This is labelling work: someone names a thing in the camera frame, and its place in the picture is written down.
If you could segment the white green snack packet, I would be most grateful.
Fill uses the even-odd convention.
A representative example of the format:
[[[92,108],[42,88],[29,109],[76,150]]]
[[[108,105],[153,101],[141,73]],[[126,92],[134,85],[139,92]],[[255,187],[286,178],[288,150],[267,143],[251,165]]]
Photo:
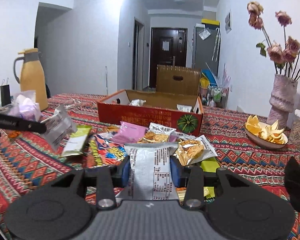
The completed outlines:
[[[91,126],[89,125],[77,125],[77,131],[70,135],[61,157],[82,155],[90,130]]]

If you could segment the storage rack with items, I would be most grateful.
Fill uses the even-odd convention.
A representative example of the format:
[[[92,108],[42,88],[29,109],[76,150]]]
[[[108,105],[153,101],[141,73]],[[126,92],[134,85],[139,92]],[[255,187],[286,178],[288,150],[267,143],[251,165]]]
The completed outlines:
[[[228,88],[223,88],[211,83],[208,77],[204,73],[201,73],[199,94],[204,106],[226,109],[228,91]]]

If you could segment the pink ribbed vase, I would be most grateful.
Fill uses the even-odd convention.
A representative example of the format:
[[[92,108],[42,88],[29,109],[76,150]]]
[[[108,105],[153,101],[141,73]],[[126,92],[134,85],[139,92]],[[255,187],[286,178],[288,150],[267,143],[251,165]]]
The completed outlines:
[[[298,82],[290,77],[276,74],[269,103],[271,109],[267,124],[272,125],[278,121],[278,129],[287,126],[288,116],[294,111],[294,97],[297,92]]]

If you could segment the white packet in box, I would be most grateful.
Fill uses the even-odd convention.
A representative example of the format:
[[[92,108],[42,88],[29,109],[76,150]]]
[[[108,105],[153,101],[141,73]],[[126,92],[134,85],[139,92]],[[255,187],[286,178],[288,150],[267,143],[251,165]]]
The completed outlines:
[[[133,99],[128,105],[142,107],[146,103],[146,100]]]

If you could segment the silver snack packet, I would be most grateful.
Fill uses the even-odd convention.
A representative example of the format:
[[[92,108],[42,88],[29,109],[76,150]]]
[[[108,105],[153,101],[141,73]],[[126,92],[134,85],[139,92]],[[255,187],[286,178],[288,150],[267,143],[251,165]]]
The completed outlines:
[[[63,105],[55,109],[53,116],[44,119],[40,123],[46,127],[43,138],[54,151],[58,150],[62,140],[67,134],[77,132],[76,124]]]

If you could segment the brown cardboard chair back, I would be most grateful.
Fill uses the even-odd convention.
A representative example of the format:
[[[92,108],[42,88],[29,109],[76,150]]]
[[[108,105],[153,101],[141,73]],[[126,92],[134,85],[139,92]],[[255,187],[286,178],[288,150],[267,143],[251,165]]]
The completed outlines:
[[[201,70],[158,65],[156,91],[181,95],[199,95]]]

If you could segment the pink snack packet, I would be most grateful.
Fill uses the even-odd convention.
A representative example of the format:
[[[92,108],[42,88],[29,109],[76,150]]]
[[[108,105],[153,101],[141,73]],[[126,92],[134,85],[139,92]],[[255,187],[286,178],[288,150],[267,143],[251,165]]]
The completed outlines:
[[[136,143],[147,132],[148,128],[131,124],[125,121],[120,121],[120,128],[118,132],[113,135],[112,141],[118,144]]]

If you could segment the green snack bar packet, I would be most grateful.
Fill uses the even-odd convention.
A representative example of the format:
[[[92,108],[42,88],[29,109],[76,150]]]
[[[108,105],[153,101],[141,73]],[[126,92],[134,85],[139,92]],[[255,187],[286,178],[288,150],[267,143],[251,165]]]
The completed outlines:
[[[220,165],[215,157],[206,159],[200,163],[200,168],[204,172],[204,188],[203,193],[206,200],[215,198],[214,187],[218,184],[216,170]],[[188,179],[190,178],[191,169],[189,167],[181,168],[181,175],[177,175],[177,182],[175,183],[176,191],[179,201],[182,203],[185,198],[186,187]]]

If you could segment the grey refrigerator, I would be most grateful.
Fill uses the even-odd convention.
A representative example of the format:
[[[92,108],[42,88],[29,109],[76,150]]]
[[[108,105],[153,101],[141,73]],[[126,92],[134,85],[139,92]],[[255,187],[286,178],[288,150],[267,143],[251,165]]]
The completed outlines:
[[[193,32],[192,68],[218,75],[221,34],[219,25],[197,24]]]

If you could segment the bowl of orange peels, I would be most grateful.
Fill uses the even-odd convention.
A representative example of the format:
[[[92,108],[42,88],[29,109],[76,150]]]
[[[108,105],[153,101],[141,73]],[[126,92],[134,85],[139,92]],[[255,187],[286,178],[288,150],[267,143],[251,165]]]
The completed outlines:
[[[277,150],[288,144],[285,129],[279,129],[279,121],[272,124],[261,122],[256,115],[248,116],[244,129],[249,139],[260,147]]]

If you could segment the dark entrance door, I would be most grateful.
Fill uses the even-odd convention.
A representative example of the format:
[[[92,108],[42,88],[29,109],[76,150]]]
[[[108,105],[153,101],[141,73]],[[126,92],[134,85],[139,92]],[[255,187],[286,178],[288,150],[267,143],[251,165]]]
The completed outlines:
[[[186,66],[187,29],[152,28],[149,60],[149,87],[157,84],[157,66]]]

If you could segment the black paper bag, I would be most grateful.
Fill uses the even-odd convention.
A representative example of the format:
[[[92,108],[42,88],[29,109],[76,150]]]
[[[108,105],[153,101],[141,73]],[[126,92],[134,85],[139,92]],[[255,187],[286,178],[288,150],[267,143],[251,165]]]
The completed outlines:
[[[6,106],[11,103],[9,78],[3,79],[0,86],[1,105]]]

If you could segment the black cloth sleeve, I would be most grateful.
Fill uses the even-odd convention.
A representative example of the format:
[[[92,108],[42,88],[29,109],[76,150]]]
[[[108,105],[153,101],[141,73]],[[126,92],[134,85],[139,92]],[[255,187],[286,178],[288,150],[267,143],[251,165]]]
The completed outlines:
[[[292,207],[300,213],[300,164],[294,157],[285,166],[284,183]]]

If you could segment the clear snack packet right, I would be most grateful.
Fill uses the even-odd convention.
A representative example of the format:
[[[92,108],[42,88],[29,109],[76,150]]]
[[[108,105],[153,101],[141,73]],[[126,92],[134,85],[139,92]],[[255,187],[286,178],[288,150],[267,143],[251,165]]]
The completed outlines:
[[[216,150],[204,135],[181,136],[177,139],[178,147],[173,154],[183,166],[200,163],[206,159],[217,157]]]

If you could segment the red cardboard box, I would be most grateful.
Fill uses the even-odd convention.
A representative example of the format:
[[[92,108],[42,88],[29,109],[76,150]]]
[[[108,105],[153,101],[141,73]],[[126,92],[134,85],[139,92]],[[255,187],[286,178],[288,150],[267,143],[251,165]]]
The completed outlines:
[[[133,99],[146,103],[129,106]],[[153,122],[190,135],[200,134],[204,112],[198,96],[126,89],[99,100],[97,107],[100,122],[119,125],[125,121],[144,127]]]

